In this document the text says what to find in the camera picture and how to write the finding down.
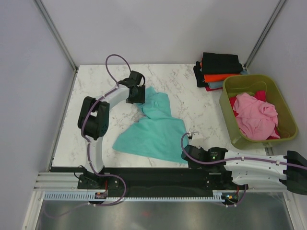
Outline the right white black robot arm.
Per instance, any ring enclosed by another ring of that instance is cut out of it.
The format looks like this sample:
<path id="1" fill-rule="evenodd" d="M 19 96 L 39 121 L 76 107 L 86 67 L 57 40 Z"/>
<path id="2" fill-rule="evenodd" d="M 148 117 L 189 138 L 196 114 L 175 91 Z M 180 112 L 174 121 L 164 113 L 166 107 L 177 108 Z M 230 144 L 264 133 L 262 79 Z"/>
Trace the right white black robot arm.
<path id="1" fill-rule="evenodd" d="M 188 162 L 190 168 L 227 171 L 219 180 L 224 188 L 234 185 L 285 186 L 292 193 L 307 194 L 307 160 L 296 151 L 289 150 L 286 155 L 256 157 L 220 147 L 207 151 L 192 145 L 181 148 L 182 159 Z"/>

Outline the teal t shirt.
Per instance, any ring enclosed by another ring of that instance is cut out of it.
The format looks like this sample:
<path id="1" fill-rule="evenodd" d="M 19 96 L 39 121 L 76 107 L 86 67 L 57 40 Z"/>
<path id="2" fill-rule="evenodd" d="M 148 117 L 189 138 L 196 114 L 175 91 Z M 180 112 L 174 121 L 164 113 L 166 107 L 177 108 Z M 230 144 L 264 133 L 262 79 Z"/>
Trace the teal t shirt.
<path id="1" fill-rule="evenodd" d="M 182 119 L 171 114 L 170 100 L 166 93 L 156 92 L 153 87 L 145 90 L 145 103 L 137 104 L 143 117 L 118 136 L 113 149 L 119 152 L 184 163 L 182 148 L 189 141 Z"/>

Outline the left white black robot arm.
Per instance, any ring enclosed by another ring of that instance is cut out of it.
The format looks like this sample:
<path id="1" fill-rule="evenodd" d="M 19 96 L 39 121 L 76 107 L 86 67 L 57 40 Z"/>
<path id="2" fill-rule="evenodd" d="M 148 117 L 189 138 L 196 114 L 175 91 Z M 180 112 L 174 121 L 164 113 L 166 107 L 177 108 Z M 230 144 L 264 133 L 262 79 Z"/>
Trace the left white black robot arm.
<path id="1" fill-rule="evenodd" d="M 100 174 L 104 168 L 102 142 L 109 127 L 110 111 L 118 103 L 145 103 L 145 77 L 137 71 L 120 80 L 105 94 L 98 98 L 87 96 L 83 100 L 77 126 L 86 143 L 87 163 L 85 168 L 92 174 L 89 184 L 101 188 L 105 184 L 105 176 Z"/>

